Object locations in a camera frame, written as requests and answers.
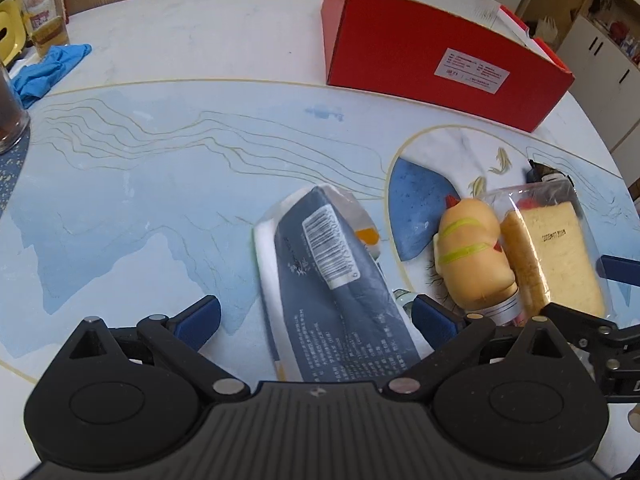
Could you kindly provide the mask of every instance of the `red box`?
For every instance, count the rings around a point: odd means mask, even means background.
[[[526,132],[574,81],[493,0],[323,0],[322,29],[327,84],[425,101]]]

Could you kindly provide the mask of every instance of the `round table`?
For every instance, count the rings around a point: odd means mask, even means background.
[[[36,105],[37,111],[40,113],[51,103],[58,105],[70,92],[145,82],[244,80],[322,87],[325,71],[321,3],[322,0],[128,0],[83,12],[71,17],[69,37],[73,43],[91,44],[94,50]],[[146,91],[148,86],[140,88]],[[333,114],[341,120],[339,110],[312,112]],[[532,138],[572,153],[612,176],[620,176],[600,137],[569,93]],[[33,125],[31,142],[38,142],[38,124]],[[0,223],[0,230],[3,227],[7,228]],[[28,242],[23,243],[23,249],[28,250]],[[135,324],[139,318],[126,322]],[[254,376],[273,379],[264,335],[254,332],[236,333],[254,352],[255,359],[247,366]],[[234,352],[231,340],[225,340],[224,335],[216,337],[216,355]],[[42,373],[57,348],[59,345],[49,344],[18,360],[0,344],[0,478],[20,478],[37,462],[22,425],[22,407],[37,372],[30,374],[25,369],[37,362],[32,369]],[[614,405],[610,409],[612,423],[597,463],[611,474],[625,470],[640,452],[640,435],[626,423],[630,408]]]

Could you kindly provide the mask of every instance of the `blue cloth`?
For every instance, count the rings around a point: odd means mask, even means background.
[[[29,108],[42,99],[49,90],[91,52],[91,45],[52,46],[44,59],[23,66],[12,80],[22,106]]]

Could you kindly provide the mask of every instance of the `bottle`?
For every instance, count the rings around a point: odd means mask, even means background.
[[[20,140],[29,124],[29,114],[15,94],[9,75],[0,62],[0,154]]]

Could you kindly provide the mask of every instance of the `yellow toy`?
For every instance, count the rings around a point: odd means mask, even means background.
[[[433,246],[436,272],[451,298],[466,311],[508,300],[518,285],[498,242],[500,222],[494,211],[476,198],[447,196],[446,202]]]

